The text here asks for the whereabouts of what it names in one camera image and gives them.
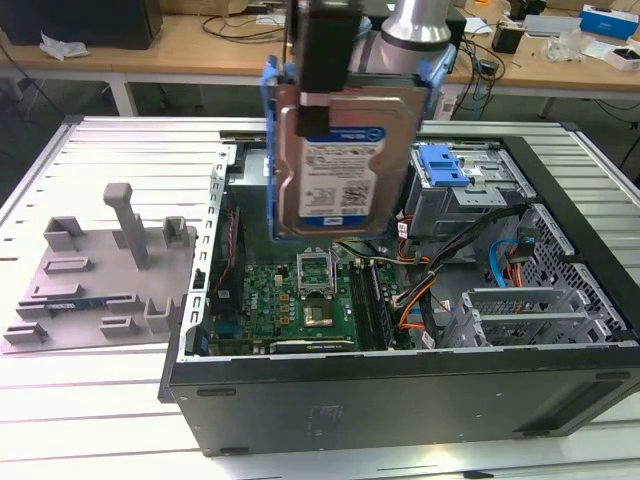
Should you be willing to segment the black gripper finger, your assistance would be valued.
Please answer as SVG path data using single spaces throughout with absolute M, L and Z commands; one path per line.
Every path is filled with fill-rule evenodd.
M 330 132 L 330 95 L 328 93 L 299 93 L 296 134 L 298 136 L 326 136 Z

